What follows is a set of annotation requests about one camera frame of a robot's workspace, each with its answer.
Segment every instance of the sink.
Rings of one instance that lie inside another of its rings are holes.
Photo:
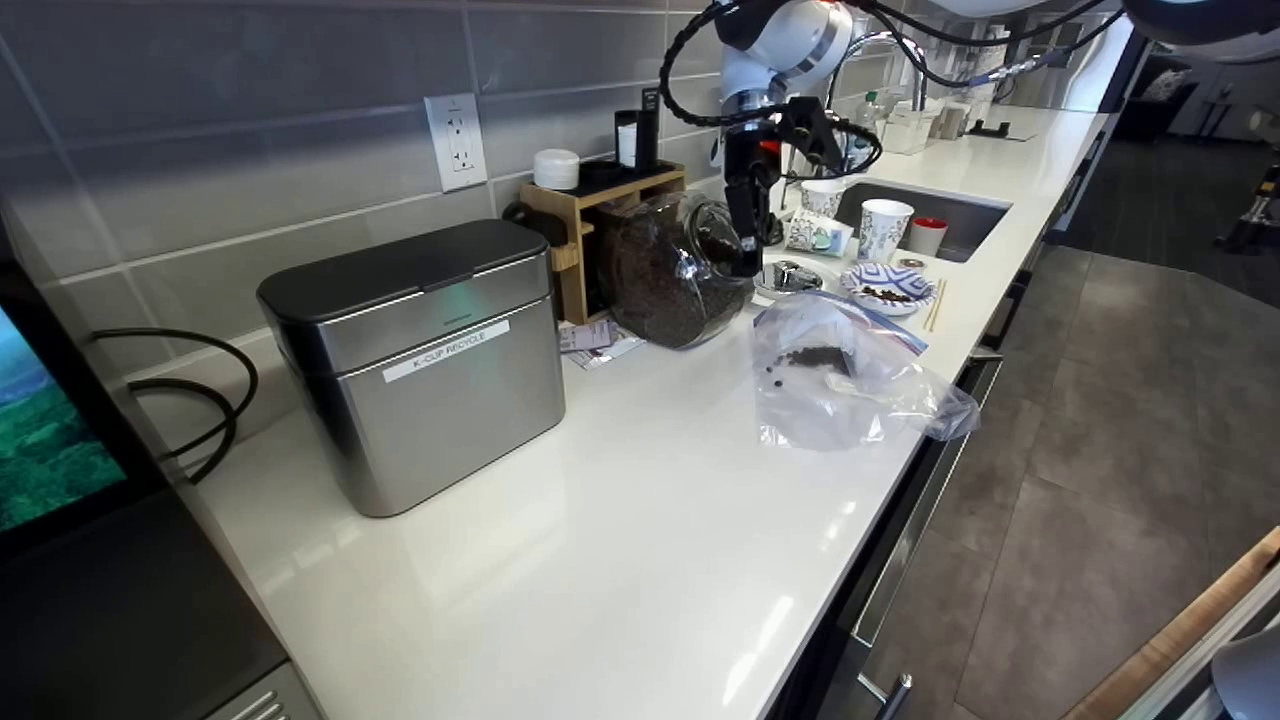
[[[912,188],[892,188],[892,182],[851,182],[840,199],[836,221],[858,222],[865,199],[884,194],[884,199],[905,199],[917,209],[917,216],[942,216],[947,234],[935,248],[941,261],[965,265],[1005,221],[1009,205],[977,205],[959,194],[932,194],[932,191],[912,191]]]

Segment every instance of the electrical outlet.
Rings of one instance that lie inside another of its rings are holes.
[[[425,94],[442,188],[483,182],[483,138],[474,94]]]

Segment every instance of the monitor screen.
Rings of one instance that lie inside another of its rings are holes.
[[[35,523],[123,473],[0,306],[0,533]]]

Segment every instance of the black power cord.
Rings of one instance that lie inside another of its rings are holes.
[[[205,457],[205,463],[184,468],[192,482],[200,482],[233,451],[233,445],[241,436],[237,409],[228,403],[223,391],[215,391],[206,382],[192,382],[192,380],[174,380],[174,374],[150,374],[150,380],[132,380],[128,391],[136,391],[136,395],[142,395],[142,391],[200,395],[221,413],[221,424],[212,432],[205,432],[205,438],[215,436],[215,448]],[[184,448],[163,451],[163,460],[174,460],[174,457],[184,457],[192,448],[200,448],[200,445],[189,438]]]
[[[1093,11],[1093,9],[1102,9],[1102,3],[1106,3],[1106,0],[1087,0],[1087,3],[1069,9],[1069,11],[1056,16],[1056,20],[1042,20],[1042,24],[1037,24],[1037,29],[1009,31],[1009,36],[955,36],[955,31],[932,29],[932,24],[922,24],[922,20],[917,20],[917,16],[899,11],[899,9],[889,9],[889,3],[880,3],[880,0],[851,0],[851,9],[865,9],[865,11],[873,11],[873,16],[892,16],[892,20],[917,29],[917,31],[922,31],[922,36],[932,36],[932,38],[959,42],[959,49],[1021,42],[1021,38],[1056,31],[1056,29],[1070,24],[1075,16],[1084,16],[1084,11]]]
[[[241,415],[245,409],[255,399],[255,389],[260,389],[260,371],[255,365],[228,340],[221,335],[205,335],[205,331],[189,331],[189,328],[101,328],[92,331],[86,340],[189,340],[189,343],[206,343],[206,348],[221,348],[228,352],[241,369],[245,369],[245,395],[241,403],[223,399],[223,391],[206,389],[206,382],[197,382],[197,380],[174,380],[174,374],[150,374],[150,380],[132,380],[123,382],[128,391],[189,391],[189,395],[200,395],[206,403],[221,409],[221,421],[212,426],[205,426],[200,436],[174,445],[163,451],[163,460],[174,460],[206,438],[221,436],[221,445],[212,448],[212,457],[189,475],[192,482],[200,482],[237,445],[237,432],[241,432]]]
[[[1042,66],[1042,65],[1052,65],[1052,61],[1058,61],[1058,55],[1070,55],[1075,49],[1093,42],[1094,36],[1102,36],[1102,31],[1124,16],[1124,11],[1111,11],[1106,20],[1100,20],[1100,24],[1094,24],[1093,31],[1084,31],[1080,38],[1070,38],[1070,42],[1065,42],[1065,49],[1047,49],[1042,55],[1032,55],[1032,61],[1022,61],[1022,65],[1005,65],[1005,66],[979,72],[979,74],[941,74],[941,72],[927,66],[922,55],[912,52],[905,29],[897,29],[880,9],[867,9],[867,11],[889,29],[892,42],[906,55],[906,65],[912,65],[920,74],[927,74],[932,85],[942,85],[942,86],[979,86],[979,85],[997,85],[997,80],[1005,80],[1005,74],[1021,74],[1021,72]]]

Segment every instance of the white countertop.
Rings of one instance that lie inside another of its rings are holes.
[[[1080,112],[1005,114],[1022,138],[947,138],[867,172],[1011,205],[969,265],[927,265],[947,275],[922,352],[941,374],[1094,135]],[[764,448],[748,365],[748,315],[697,352],[567,365],[560,426],[396,521],[351,511],[313,415],[292,413],[200,502],[335,720],[761,717],[912,448]]]

